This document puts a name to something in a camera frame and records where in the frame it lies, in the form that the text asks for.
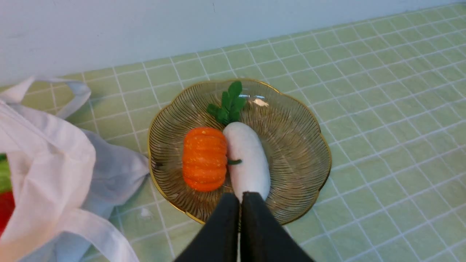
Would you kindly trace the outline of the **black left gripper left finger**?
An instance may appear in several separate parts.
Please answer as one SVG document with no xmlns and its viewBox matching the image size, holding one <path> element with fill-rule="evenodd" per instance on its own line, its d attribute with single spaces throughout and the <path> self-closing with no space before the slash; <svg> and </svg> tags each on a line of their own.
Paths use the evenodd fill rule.
<svg viewBox="0 0 466 262">
<path fill-rule="evenodd" d="M 217 207 L 176 262 L 236 262 L 240 205 L 232 193 L 223 194 Z"/>
</svg>

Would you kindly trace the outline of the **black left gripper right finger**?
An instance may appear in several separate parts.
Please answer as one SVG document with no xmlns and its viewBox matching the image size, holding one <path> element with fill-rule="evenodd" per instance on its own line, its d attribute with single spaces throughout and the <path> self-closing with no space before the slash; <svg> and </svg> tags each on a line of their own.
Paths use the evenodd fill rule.
<svg viewBox="0 0 466 262">
<path fill-rule="evenodd" d="M 241 204 L 242 262 L 313 262 L 276 221 L 257 192 L 245 192 Z"/>
</svg>

